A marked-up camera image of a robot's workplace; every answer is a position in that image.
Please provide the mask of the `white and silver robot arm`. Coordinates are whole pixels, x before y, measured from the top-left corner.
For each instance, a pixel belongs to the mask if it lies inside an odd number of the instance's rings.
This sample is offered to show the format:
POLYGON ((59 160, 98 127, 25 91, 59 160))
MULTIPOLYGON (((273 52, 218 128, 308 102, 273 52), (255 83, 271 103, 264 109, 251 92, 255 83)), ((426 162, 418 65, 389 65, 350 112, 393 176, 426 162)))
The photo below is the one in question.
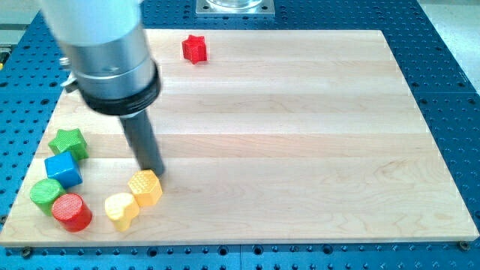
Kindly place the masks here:
POLYGON ((42 0, 41 12, 93 110, 130 115, 161 91, 139 0, 42 0))

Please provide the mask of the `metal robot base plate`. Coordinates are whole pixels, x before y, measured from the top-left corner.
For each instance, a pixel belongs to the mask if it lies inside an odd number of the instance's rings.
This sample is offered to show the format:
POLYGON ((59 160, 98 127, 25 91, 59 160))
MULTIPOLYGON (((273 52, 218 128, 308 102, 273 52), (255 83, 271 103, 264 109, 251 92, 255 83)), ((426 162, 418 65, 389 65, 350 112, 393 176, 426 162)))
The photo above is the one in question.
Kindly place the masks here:
POLYGON ((196 14, 214 15, 274 15, 273 0, 196 0, 196 14))

